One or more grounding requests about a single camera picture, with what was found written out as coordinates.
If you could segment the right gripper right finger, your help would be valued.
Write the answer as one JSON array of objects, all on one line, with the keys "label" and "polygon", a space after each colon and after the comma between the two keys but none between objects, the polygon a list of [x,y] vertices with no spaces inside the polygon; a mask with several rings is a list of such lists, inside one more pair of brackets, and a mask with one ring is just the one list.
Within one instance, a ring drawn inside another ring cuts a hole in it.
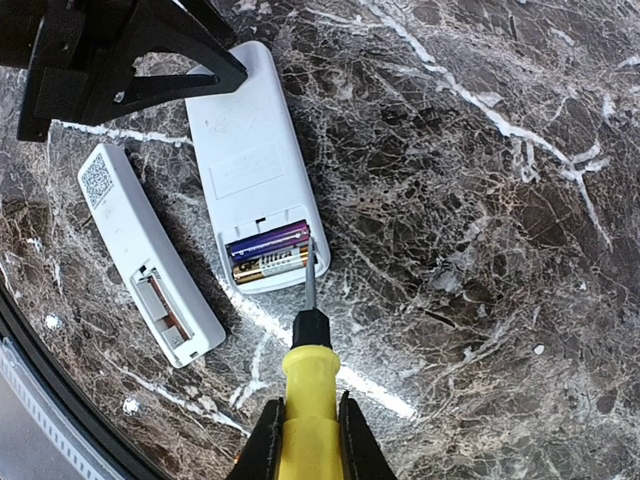
[{"label": "right gripper right finger", "polygon": [[339,402],[342,469],[345,479],[396,480],[356,400],[344,392]]}]

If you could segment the purple AAA battery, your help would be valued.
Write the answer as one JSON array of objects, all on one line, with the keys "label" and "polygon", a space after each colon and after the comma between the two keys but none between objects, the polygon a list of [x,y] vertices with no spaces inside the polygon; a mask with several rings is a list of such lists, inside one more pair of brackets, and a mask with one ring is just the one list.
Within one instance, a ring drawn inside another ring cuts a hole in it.
[{"label": "purple AAA battery", "polygon": [[235,241],[227,246],[227,251],[234,263],[240,263],[303,244],[308,242],[309,238],[310,227],[305,220],[301,220]]}]

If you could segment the white slim remote control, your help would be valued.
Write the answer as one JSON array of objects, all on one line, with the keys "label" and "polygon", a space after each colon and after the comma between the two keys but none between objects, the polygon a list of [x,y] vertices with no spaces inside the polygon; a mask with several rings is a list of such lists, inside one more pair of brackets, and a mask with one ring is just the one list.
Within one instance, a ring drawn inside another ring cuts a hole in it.
[{"label": "white slim remote control", "polygon": [[77,179],[107,251],[165,357],[183,368],[226,333],[161,225],[125,151],[101,143]]}]

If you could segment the grey remote control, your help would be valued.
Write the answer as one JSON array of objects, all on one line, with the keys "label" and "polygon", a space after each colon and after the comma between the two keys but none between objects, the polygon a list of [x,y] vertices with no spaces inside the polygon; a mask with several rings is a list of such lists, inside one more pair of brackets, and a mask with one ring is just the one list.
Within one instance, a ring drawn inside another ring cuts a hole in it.
[{"label": "grey remote control", "polygon": [[305,267],[238,285],[227,246],[305,220],[315,274],[331,253],[273,56],[258,41],[232,49],[248,78],[233,93],[189,98],[186,110],[205,201],[225,276],[243,294],[294,286]]}]

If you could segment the yellow handled screwdriver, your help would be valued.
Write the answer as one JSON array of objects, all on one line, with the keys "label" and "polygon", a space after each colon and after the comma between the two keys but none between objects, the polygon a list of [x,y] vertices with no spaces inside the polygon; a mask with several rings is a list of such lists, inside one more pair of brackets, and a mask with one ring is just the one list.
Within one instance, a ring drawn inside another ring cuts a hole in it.
[{"label": "yellow handled screwdriver", "polygon": [[336,376],[330,321],[317,308],[315,243],[308,244],[305,303],[297,313],[292,346],[284,357],[286,376],[280,479],[343,477],[337,417]]}]

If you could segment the gold ultra AAA battery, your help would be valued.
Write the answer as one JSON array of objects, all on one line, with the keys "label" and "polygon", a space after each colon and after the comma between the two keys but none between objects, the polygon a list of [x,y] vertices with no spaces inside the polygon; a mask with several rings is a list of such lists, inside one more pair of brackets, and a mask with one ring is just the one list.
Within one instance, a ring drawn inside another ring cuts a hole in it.
[{"label": "gold ultra AAA battery", "polygon": [[236,284],[242,285],[304,268],[308,259],[307,245],[292,247],[241,262],[233,267],[232,277]]}]

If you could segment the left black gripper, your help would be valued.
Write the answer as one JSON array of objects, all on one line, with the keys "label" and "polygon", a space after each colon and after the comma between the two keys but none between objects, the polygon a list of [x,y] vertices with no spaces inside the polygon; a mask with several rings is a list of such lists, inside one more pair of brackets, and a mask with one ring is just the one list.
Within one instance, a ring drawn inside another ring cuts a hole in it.
[{"label": "left black gripper", "polygon": [[226,48],[233,30],[205,1],[139,1],[139,38],[147,53],[179,54],[203,74],[133,77],[89,97],[96,72],[130,19],[134,1],[18,1],[18,65],[27,70],[17,138],[41,142],[51,121],[78,121],[89,103],[98,125],[173,100],[235,92],[247,69]]}]

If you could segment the black front rail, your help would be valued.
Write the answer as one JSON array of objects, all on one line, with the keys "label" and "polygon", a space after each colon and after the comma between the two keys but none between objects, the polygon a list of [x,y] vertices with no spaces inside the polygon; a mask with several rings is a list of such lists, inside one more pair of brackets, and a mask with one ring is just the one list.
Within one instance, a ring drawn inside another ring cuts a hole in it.
[{"label": "black front rail", "polygon": [[1,288],[1,343],[10,340],[41,385],[120,479],[166,479],[168,475],[97,409],[52,356],[6,287]]}]

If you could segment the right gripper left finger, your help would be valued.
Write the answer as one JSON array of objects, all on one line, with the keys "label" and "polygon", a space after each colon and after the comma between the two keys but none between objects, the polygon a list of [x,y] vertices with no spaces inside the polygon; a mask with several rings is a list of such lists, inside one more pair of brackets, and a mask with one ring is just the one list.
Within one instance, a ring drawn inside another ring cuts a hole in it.
[{"label": "right gripper left finger", "polygon": [[233,479],[274,480],[283,444],[284,400],[269,400],[232,469]]}]

